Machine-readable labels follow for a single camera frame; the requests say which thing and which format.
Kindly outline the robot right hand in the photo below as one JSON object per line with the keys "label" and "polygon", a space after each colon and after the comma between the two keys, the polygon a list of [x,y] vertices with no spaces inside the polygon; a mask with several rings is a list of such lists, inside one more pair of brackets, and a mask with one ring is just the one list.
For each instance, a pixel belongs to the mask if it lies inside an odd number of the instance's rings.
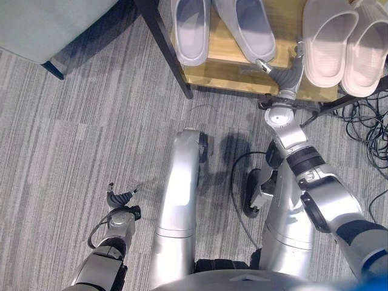
{"label": "robot right hand", "polygon": [[298,39],[295,47],[296,56],[290,69],[279,69],[271,66],[262,59],[257,59],[256,65],[272,80],[276,82],[280,91],[290,91],[296,94],[304,74],[304,41]]}

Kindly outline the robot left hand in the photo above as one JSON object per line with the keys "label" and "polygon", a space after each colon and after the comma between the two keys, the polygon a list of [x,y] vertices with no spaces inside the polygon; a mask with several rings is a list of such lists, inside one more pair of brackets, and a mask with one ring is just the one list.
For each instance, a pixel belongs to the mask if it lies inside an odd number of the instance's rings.
{"label": "robot left hand", "polygon": [[128,192],[116,195],[114,194],[113,186],[114,186],[114,183],[110,182],[107,186],[107,191],[106,191],[106,194],[107,194],[106,200],[110,210],[124,207],[133,198],[134,194],[136,194],[139,191],[138,188],[135,188]]}

